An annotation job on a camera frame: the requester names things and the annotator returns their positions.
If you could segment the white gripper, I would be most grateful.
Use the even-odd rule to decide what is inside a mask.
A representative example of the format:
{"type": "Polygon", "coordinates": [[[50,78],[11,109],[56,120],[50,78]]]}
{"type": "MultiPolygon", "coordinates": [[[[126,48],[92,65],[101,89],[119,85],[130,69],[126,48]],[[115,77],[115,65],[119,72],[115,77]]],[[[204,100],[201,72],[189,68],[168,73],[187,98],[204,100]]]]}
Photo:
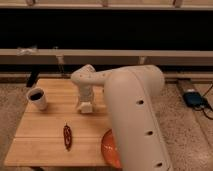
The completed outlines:
{"type": "Polygon", "coordinates": [[[94,102],[94,92],[92,86],[80,86],[78,88],[78,104],[77,109],[79,110],[79,106],[82,102],[90,102],[93,105],[94,102]]]}

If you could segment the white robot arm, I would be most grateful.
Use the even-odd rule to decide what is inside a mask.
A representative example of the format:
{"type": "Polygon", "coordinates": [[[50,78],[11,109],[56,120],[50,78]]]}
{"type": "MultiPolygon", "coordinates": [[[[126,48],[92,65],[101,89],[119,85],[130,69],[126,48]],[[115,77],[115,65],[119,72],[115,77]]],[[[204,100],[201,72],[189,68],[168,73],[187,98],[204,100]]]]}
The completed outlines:
{"type": "Polygon", "coordinates": [[[93,88],[104,88],[104,101],[123,171],[173,171],[151,99],[165,84],[154,65],[97,72],[85,65],[71,74],[79,101],[91,102],[93,88]]]}

